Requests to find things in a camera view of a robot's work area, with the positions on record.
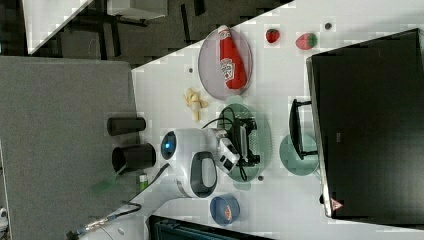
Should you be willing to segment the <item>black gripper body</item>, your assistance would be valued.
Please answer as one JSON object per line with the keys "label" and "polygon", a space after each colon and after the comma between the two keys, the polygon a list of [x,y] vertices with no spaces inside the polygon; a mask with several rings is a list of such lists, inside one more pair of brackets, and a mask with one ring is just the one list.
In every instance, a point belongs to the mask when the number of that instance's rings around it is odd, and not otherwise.
{"label": "black gripper body", "polygon": [[230,140],[242,157],[243,166],[253,167],[260,163],[260,154],[253,151],[253,142],[250,135],[257,130],[255,120],[250,118],[236,118],[229,130]]}

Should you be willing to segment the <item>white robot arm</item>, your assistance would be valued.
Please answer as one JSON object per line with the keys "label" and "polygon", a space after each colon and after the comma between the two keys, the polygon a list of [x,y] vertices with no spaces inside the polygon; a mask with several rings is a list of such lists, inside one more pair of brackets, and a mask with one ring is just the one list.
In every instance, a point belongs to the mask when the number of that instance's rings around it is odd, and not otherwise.
{"label": "white robot arm", "polygon": [[161,143],[165,165],[151,183],[124,206],[76,231],[81,240],[147,240],[147,220],[166,202],[206,198],[215,191],[218,173],[251,179],[248,169],[261,161],[258,124],[252,117],[221,117],[216,128],[168,132]]}

